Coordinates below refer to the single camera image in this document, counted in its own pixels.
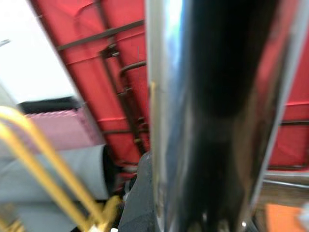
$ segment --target white wall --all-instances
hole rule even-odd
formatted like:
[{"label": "white wall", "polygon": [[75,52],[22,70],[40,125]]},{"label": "white wall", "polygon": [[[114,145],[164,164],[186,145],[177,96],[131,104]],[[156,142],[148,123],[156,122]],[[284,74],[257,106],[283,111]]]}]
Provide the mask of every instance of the white wall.
[{"label": "white wall", "polygon": [[0,0],[0,83],[17,102],[76,96],[27,0]]}]

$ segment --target metal bracket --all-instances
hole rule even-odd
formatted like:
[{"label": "metal bracket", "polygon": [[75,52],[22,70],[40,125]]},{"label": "metal bracket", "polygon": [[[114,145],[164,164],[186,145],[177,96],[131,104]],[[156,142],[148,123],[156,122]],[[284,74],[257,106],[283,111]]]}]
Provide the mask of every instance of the metal bracket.
[{"label": "metal bracket", "polygon": [[104,50],[101,51],[102,57],[104,59],[108,59],[111,57],[116,57],[119,55],[119,51],[116,48],[116,44],[111,44],[109,46],[107,46],[107,48],[105,48]]}]

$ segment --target metal pole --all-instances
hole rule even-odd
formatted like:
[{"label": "metal pole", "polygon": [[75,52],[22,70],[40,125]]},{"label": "metal pole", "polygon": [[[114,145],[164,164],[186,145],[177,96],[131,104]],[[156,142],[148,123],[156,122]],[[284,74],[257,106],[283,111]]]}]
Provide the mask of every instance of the metal pole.
[{"label": "metal pole", "polygon": [[277,4],[146,2],[161,231],[244,229],[282,119],[285,102],[278,96],[289,92],[294,74],[283,82],[278,75],[264,82],[255,75]]}]

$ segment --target metal bar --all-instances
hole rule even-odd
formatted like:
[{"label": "metal bar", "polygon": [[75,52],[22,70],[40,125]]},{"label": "metal bar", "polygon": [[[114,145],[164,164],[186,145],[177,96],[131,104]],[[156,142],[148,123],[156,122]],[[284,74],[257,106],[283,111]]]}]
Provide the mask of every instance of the metal bar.
[{"label": "metal bar", "polygon": [[268,179],[264,179],[263,182],[268,183],[268,184],[282,185],[282,186],[299,188],[299,189],[300,188],[301,189],[309,189],[309,185],[301,185],[301,184],[290,183],[290,182],[275,181],[275,180],[268,180]]},{"label": "metal bar", "polygon": [[145,65],[146,65],[145,60],[126,65],[120,70],[119,77],[123,78],[127,71],[132,70],[132,69],[136,69],[136,68],[139,68],[139,67],[142,67],[142,66],[145,66]]},{"label": "metal bar", "polygon": [[130,24],[118,27],[118,28],[110,28],[110,29],[107,29],[106,31],[104,31],[102,33],[92,35],[92,36],[89,36],[89,37],[86,37],[86,38],[83,38],[83,39],[80,39],[80,40],[76,40],[76,41],[71,42],[71,43],[60,45],[60,46],[57,47],[57,50],[62,51],[62,50],[65,50],[65,49],[68,49],[68,48],[71,48],[71,47],[75,47],[75,46],[78,46],[78,45],[81,45],[81,44],[84,44],[84,43],[88,43],[88,42],[91,42],[91,41],[110,37],[110,36],[116,35],[120,32],[130,30],[130,29],[133,29],[133,28],[136,28],[136,27],[140,27],[140,26],[143,26],[143,25],[144,25],[144,20],[140,20],[140,21],[137,21],[137,22],[134,22],[134,23],[130,23]]},{"label": "metal bar", "polygon": [[104,223],[101,207],[95,202],[81,181],[75,176],[73,171],[47,141],[43,133],[31,122],[31,120],[24,117],[19,111],[5,106],[0,106],[0,118],[17,124],[31,137],[35,145],[51,162],[59,176],[63,178],[65,183],[70,187],[72,192],[81,201],[94,219],[98,223]]},{"label": "metal bar", "polygon": [[128,125],[130,127],[130,130],[131,132],[133,133],[133,136],[134,136],[134,143],[136,144],[136,146],[138,147],[138,150],[140,152],[140,155],[142,156],[146,150],[144,148],[144,145],[143,145],[143,142],[140,138],[140,134],[139,134],[139,128],[137,127],[136,123],[135,123],[135,120],[133,118],[133,115],[131,114],[131,111],[128,107],[128,104],[126,102],[126,98],[125,98],[125,93],[122,92],[122,93],[118,93],[118,90],[117,90],[117,86],[113,80],[113,77],[112,77],[112,72],[109,68],[109,65],[107,63],[107,60],[104,58],[104,56],[102,55],[101,53],[101,60],[103,62],[103,66],[106,70],[106,73],[107,73],[107,77],[112,85],[112,88],[114,90],[114,93],[117,95],[118,97],[118,100],[119,100],[119,103],[124,111],[124,114],[127,118],[127,121],[128,121]]},{"label": "metal bar", "polygon": [[13,154],[23,162],[26,168],[33,174],[56,203],[72,218],[78,227],[82,231],[87,232],[91,225],[84,215],[35,159],[35,155],[31,154],[23,142],[2,123],[0,123],[0,138],[8,145]]},{"label": "metal bar", "polygon": [[[107,134],[126,134],[126,133],[131,133],[131,130],[105,130],[102,132],[103,135]],[[149,133],[148,129],[140,129],[139,133]]]},{"label": "metal bar", "polygon": [[309,119],[285,120],[282,126],[309,126]]}]

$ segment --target red fabric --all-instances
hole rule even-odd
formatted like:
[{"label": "red fabric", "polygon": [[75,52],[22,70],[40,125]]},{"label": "red fabric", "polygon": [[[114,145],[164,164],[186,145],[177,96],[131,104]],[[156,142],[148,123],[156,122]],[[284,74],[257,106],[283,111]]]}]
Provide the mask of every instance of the red fabric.
[{"label": "red fabric", "polygon": [[[51,29],[55,45],[69,42],[101,33],[105,30],[100,21],[98,11],[92,0],[32,0],[36,2],[42,17]],[[119,27],[144,19],[143,0],[103,0],[101,1],[112,27]],[[294,19],[298,1],[281,0],[277,21],[274,23],[271,38],[263,54],[258,70],[259,80],[267,80],[275,71],[280,58],[280,51],[288,39],[289,28]],[[125,64],[146,59],[144,27],[135,28],[116,35],[121,57]],[[309,117],[309,84],[308,60],[309,40],[307,40],[304,55],[296,75],[289,106],[285,112],[285,119],[299,119]],[[100,39],[61,51],[66,66],[73,75],[73,80],[80,89],[83,98],[94,114],[102,130],[128,129],[124,113],[117,97],[112,91],[98,52],[109,44],[108,39]],[[109,60],[116,83],[119,67],[115,60]],[[129,78],[143,116],[149,122],[146,68],[129,72]],[[282,128],[278,135],[271,165],[295,165],[303,163],[309,128]],[[120,161],[138,162],[139,153],[133,143],[131,134],[113,134],[106,136],[112,145],[115,158]],[[149,147],[148,136],[143,139]]]}]

